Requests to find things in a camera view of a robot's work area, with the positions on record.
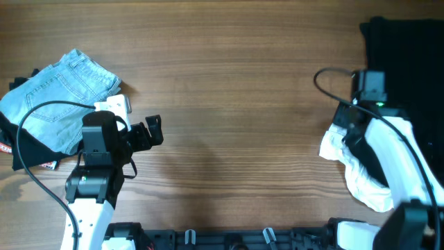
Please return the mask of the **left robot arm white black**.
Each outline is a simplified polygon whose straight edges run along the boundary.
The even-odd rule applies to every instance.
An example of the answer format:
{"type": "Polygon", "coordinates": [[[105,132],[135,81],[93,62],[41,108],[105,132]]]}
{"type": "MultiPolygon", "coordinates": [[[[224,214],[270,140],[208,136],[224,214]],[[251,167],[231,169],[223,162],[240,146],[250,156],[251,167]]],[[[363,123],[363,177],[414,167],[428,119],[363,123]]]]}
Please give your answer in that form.
{"type": "Polygon", "coordinates": [[[135,222],[112,222],[117,197],[128,178],[123,166],[132,155],[163,143],[161,117],[118,130],[121,118],[110,111],[83,118],[84,163],[74,168],[65,184],[73,217],[66,220],[63,249],[154,249],[155,243],[135,222]]]}

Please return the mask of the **black polo shirt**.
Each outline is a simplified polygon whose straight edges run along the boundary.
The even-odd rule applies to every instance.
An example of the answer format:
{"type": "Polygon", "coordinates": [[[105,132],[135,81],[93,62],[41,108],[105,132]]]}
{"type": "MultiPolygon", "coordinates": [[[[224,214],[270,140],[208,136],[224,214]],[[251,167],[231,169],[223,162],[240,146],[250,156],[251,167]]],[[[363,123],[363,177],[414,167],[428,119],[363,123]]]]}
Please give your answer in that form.
{"type": "Polygon", "coordinates": [[[406,110],[429,168],[443,181],[443,20],[373,17],[359,26],[367,66],[385,73],[388,103],[406,110]]]}

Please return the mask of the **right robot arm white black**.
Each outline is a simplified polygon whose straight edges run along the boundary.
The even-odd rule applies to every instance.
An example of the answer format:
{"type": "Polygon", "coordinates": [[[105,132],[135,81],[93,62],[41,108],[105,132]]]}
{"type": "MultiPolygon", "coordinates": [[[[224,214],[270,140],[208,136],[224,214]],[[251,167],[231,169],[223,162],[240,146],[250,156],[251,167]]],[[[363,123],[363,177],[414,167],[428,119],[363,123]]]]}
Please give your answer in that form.
{"type": "Polygon", "coordinates": [[[388,104],[384,72],[344,69],[349,100],[338,98],[323,148],[345,165],[350,193],[377,212],[381,226],[342,221],[334,243],[342,249],[442,249],[443,186],[432,173],[400,106],[388,104]]]}

